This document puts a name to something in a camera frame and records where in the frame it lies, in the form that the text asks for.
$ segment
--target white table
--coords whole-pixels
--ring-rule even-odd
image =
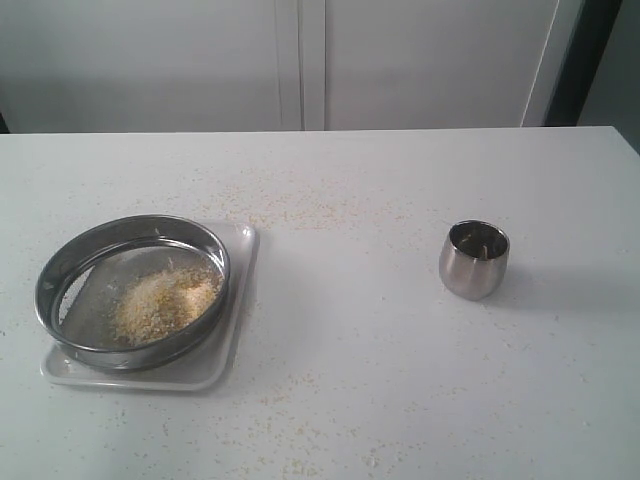
[[[640,158],[610,128],[0,137],[0,478],[637,479]],[[72,236],[249,220],[234,366],[196,395],[49,385],[33,312]],[[512,241],[471,303],[448,226]]]

